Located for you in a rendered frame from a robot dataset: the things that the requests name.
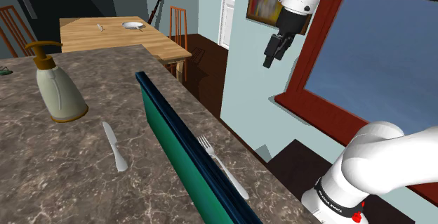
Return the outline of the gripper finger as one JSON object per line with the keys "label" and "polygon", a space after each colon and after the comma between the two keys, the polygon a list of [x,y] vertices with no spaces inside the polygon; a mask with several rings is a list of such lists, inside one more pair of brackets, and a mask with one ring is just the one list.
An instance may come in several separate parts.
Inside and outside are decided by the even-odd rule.
{"label": "gripper finger", "polygon": [[283,58],[284,53],[291,46],[293,40],[294,36],[285,37],[284,40],[279,44],[274,56],[277,60],[281,60]]}
{"label": "gripper finger", "polygon": [[280,44],[281,44],[281,36],[279,36],[278,34],[273,34],[264,52],[265,54],[265,61],[263,63],[264,67],[270,68]]}

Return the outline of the white door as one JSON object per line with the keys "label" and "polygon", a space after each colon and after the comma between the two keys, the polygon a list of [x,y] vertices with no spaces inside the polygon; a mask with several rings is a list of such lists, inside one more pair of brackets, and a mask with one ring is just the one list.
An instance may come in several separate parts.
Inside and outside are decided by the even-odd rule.
{"label": "white door", "polygon": [[234,4],[235,0],[222,0],[221,2],[218,44],[226,49],[230,47]]}

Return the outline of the red framed window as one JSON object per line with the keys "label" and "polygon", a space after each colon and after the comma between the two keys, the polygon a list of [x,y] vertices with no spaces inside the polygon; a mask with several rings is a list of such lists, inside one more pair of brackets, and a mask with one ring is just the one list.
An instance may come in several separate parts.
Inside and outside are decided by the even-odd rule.
{"label": "red framed window", "polygon": [[322,0],[277,103],[342,145],[370,121],[438,124],[438,2]]}

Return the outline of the orange wooden chair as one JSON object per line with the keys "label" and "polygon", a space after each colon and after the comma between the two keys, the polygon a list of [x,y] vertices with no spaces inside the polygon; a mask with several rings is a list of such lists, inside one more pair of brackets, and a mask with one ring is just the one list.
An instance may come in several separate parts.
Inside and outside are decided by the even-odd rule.
{"label": "orange wooden chair", "polygon": [[[183,8],[175,6],[170,7],[170,24],[169,24],[169,39],[177,43],[185,50],[188,49],[187,45],[187,12]],[[172,62],[165,65],[165,68],[174,74],[176,79],[183,83],[187,79],[186,69],[187,57],[184,57],[181,61]]]}
{"label": "orange wooden chair", "polygon": [[15,39],[16,44],[25,56],[34,55],[34,51],[30,48],[25,48],[28,44],[23,32],[27,35],[31,42],[35,41],[32,33],[26,26],[24,20],[13,5],[0,7],[0,20],[4,23],[11,36]]}

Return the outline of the silver fork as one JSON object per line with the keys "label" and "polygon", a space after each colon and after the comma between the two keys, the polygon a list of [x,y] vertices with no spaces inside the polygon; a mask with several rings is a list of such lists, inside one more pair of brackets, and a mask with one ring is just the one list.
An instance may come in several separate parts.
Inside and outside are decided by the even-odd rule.
{"label": "silver fork", "polygon": [[200,145],[205,149],[205,151],[214,159],[216,159],[219,165],[222,167],[223,171],[226,173],[227,177],[235,187],[235,189],[239,192],[239,194],[245,199],[249,199],[249,195],[244,187],[239,183],[239,181],[232,175],[232,173],[227,169],[227,167],[223,164],[220,158],[216,155],[213,146],[209,143],[204,135],[197,137]]}

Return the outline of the wooden dining table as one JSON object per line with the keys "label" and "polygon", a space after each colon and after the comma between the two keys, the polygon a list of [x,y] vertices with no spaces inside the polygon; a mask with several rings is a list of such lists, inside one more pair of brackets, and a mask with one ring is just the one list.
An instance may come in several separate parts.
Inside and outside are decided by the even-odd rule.
{"label": "wooden dining table", "polygon": [[161,64],[176,64],[176,78],[184,81],[192,54],[138,16],[61,18],[62,52],[142,45]]}

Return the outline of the silver table knife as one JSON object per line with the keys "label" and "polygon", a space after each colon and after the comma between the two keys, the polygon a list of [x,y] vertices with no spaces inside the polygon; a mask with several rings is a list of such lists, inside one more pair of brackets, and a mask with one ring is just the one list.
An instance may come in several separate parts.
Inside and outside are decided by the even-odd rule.
{"label": "silver table knife", "polygon": [[107,139],[114,153],[114,160],[115,160],[117,171],[118,172],[125,171],[128,168],[128,164],[126,163],[126,160],[121,156],[117,148],[117,138],[112,130],[112,127],[106,121],[102,122],[102,126],[104,128],[105,135],[107,136]]}

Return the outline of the beige soap dispenser brown pump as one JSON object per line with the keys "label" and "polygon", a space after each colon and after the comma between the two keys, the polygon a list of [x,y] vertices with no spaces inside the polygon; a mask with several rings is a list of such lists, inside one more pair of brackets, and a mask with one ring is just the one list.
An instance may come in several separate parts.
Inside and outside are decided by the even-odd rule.
{"label": "beige soap dispenser brown pump", "polygon": [[43,46],[48,45],[62,46],[56,41],[35,41],[25,46],[34,50],[39,92],[53,121],[77,120],[87,114],[88,105],[68,74],[56,65],[52,56],[46,55]]}

